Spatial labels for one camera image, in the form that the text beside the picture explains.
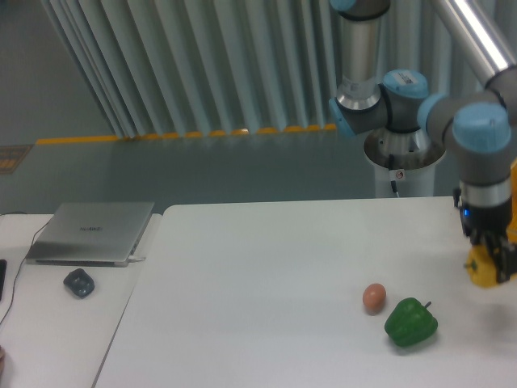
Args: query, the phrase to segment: laptop lid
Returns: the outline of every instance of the laptop lid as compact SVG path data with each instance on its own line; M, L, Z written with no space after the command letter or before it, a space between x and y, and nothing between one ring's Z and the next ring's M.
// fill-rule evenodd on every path
M64 203L27 253L42 264L127 265L152 202Z

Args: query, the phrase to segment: cable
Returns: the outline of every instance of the cable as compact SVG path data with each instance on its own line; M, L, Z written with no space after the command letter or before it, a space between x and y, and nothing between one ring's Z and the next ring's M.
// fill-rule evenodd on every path
M394 168L393 168L394 164L395 164L395 157L392 154L390 154L388 156L388 173L390 175L392 174L392 171L394 170ZM391 185L391 191L397 196L397 198L400 198L401 195L398 193L396 177L390 176L389 183Z
M47 221L45 223L45 225L41 226L37 232L34 233L34 235L32 236L32 241L31 241L31 247L32 245L34 245L34 240L36 239L36 235L41 231L43 230L43 228L48 225L49 221ZM13 302L15 301L15 287L16 287L16 281L18 280L18 276L19 276L19 273L22 269L22 266L23 266L23 263L25 263L25 257L23 258L22 262L19 264L19 267L18 267L18 271L16 272L16 276L15 276L15 281L13 282L13 293L11 295L11 303L9 303L9 307L7 307L7 311L6 313L4 314L2 320L0 321L0 326L2 325L3 321L7 318L7 315L9 314L9 311L11 310L11 307L13 306Z
M20 211L16 211L16 212L9 212L9 213L0 214L0 217L1 217L1 216L8 216L9 214L27 214L27 213L25 213L25 212L20 212Z

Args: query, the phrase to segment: computer mouse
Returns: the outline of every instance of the computer mouse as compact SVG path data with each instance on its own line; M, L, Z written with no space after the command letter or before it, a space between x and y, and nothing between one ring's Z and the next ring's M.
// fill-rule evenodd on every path
M82 268L69 273L63 283L80 298L87 297L95 288L94 280Z

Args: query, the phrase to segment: blue joint cap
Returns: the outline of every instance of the blue joint cap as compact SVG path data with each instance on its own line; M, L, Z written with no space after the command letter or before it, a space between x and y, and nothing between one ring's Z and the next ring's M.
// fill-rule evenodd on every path
M330 6L337 12L346 12L355 5L356 0L330 0Z
M454 116L452 135L467 150L480 154L497 152L510 142L506 109L496 103L471 103Z
M392 70L382 80L386 89L408 99L425 99L429 95L427 79L418 71Z
M352 128L348 124L348 121L343 116L341 109L339 109L338 101L336 99L330 99L329 107L330 107L330 112L332 113L332 117L334 118L336 128L338 129L338 132L341 133L345 137L354 137L355 132L352 131Z
M436 103L445 97L447 96L444 93L436 93L435 95L430 95L424 99L417 114L417 122L420 128L425 129L427 132L427 117L429 116L429 113L431 113L431 110L435 107Z

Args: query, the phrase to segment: egg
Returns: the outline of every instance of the egg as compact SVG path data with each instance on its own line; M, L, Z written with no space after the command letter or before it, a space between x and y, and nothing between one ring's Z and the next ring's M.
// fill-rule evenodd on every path
M363 304L370 314L379 313L385 306L386 289L379 283L369 285L363 293Z

